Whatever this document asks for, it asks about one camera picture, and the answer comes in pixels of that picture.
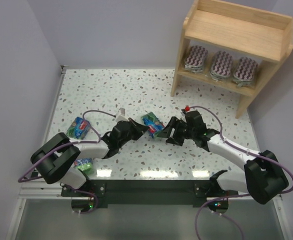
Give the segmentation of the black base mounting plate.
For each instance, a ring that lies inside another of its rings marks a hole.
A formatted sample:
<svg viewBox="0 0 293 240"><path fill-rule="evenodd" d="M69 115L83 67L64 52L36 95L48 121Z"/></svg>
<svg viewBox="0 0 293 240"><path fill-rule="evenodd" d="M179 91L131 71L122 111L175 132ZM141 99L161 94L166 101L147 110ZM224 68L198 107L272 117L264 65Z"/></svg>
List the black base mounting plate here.
<svg viewBox="0 0 293 240"><path fill-rule="evenodd" d="M108 205L192 205L200 207L207 198L237 195L222 190L210 180L104 180L91 181L89 192L98 207Z"/></svg>

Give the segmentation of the aluminium frame rail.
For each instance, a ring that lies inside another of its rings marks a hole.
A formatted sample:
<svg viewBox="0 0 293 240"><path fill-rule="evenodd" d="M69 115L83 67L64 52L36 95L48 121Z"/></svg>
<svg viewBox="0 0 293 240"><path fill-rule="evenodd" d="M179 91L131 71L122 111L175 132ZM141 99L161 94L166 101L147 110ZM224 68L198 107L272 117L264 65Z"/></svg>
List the aluminium frame rail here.
<svg viewBox="0 0 293 240"><path fill-rule="evenodd" d="M44 133L44 137L41 143L41 146L44 145L48 139L49 139L49 135L50 135L50 129L51 129L51 125L53 122L53 118L54 118L54 114L56 111L56 106L57 103L59 101L59 95L61 92L61 88L63 85L63 81L65 78L65 74L67 71L67 66L61 66L61 75L60 75L60 80L58 83L58 89L56 92L56 97L53 101L53 105L50 111L50 115L49 115L49 120L48 123L46 125L46 129L45 129L45 133ZM57 183L54 184L46 184L46 182L44 181L43 178L41 179L37 179L34 181L30 181L27 183L23 183L21 185L19 194L18 194L18 198L19 199L27 199L27 198L40 198L40 195L46 195L48 192L48 194L51 196L53 195L53 197L60 197L60 193L57 193L57 189L60 188L60 186Z"/></svg>

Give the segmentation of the purple zigzag sponge pack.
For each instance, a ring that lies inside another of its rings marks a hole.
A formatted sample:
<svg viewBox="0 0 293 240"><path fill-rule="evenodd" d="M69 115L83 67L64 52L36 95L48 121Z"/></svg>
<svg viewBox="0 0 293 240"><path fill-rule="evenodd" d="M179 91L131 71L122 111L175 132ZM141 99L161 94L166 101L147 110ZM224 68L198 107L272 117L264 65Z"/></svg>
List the purple zigzag sponge pack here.
<svg viewBox="0 0 293 240"><path fill-rule="evenodd" d="M200 45L190 48L187 57L184 59L184 68L192 73L202 73L205 68L208 50Z"/></svg>
<svg viewBox="0 0 293 240"><path fill-rule="evenodd" d="M210 75L215 81L222 81L231 76L234 59L231 54L220 50L213 56Z"/></svg>
<svg viewBox="0 0 293 240"><path fill-rule="evenodd" d="M233 71L232 81L238 88L253 84L256 80L258 66L255 60L249 57L241 57Z"/></svg>

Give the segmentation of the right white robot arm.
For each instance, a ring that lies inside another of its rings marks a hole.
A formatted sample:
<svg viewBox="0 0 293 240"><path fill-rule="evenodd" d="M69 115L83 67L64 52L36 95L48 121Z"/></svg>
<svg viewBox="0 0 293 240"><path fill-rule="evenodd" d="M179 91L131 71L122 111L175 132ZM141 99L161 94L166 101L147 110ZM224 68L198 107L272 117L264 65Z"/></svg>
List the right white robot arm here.
<svg viewBox="0 0 293 240"><path fill-rule="evenodd" d="M243 172L230 175L224 171L213 181L220 189L248 193L256 202L266 204L289 186L276 156L269 150L258 152L223 138L221 132L207 128L201 114L194 110L179 119L173 116L158 134L169 144L182 146L192 140L199 148L223 157Z"/></svg>

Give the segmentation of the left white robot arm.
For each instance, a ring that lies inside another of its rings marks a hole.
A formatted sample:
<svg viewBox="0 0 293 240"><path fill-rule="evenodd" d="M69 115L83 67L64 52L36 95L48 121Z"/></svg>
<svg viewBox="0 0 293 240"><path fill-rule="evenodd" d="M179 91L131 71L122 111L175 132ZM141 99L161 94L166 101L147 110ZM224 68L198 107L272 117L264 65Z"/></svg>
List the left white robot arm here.
<svg viewBox="0 0 293 240"><path fill-rule="evenodd" d="M76 160L108 159L116 155L129 141L137 141L149 128L133 119L116 123L100 142L75 141L65 133L58 133L39 148L30 158L47 184L63 183L80 189L88 178L78 169L72 169Z"/></svg>

